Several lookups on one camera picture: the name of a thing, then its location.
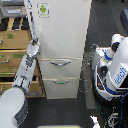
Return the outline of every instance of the refrigerator door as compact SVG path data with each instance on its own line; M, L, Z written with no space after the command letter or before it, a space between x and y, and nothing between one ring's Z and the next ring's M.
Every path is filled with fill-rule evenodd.
M32 12L36 34L40 39L39 59L83 56L91 0L24 2L30 27L32 29L30 17Z

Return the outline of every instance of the white panel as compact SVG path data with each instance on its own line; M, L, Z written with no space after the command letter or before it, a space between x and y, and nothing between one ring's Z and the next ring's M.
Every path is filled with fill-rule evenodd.
M82 59L38 61L42 78L79 78Z
M44 80L46 96L48 99L77 98L78 79L69 80L65 84L57 84L54 80Z
M31 0L36 33L41 47L39 58L83 56L92 0ZM37 4L49 5L49 17L38 15Z

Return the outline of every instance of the robot body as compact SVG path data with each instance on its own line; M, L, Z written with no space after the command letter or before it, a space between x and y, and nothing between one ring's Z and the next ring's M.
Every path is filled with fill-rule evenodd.
M94 71L94 93L103 103L115 105L124 95L128 86L124 83L128 75L128 38L119 34L112 37L112 45L106 48L98 48L98 63L93 60Z

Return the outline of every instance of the label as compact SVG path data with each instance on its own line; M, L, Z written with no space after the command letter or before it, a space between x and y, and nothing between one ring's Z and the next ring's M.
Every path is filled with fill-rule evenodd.
M9 34L7 34L7 36L8 36L9 39L13 39L13 35L12 34L9 33Z
M25 55L24 53L21 54L13 54L14 58L23 58L23 56Z
M127 74L128 71L123 67L122 64L120 64L113 77L113 81L117 87L121 86Z
M37 4L38 8L38 15L39 17L49 17L49 5L42 3L42 4Z
M1 58L6 58L6 56L5 55L1 55Z
M7 10L8 14L20 14L20 9Z
M9 70L13 69L13 68L8 68Z

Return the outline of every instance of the sticker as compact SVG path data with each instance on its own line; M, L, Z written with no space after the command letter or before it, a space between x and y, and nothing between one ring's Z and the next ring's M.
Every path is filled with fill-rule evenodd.
M28 9L31 9L31 8L32 8L32 3L31 3L31 1L30 1L30 0L28 0L27 7L28 7Z
M37 4L39 17L49 17L49 5L48 4Z
M7 34L7 36L8 36L9 39L13 39L13 35L12 34L9 33L9 34Z
M1 55L1 58L5 58L6 56L5 55Z
M8 14L20 14L20 9L7 10Z
M13 68L8 68L9 70L13 69Z
M24 53L22 54L13 54L14 58L23 58L23 56L25 55Z

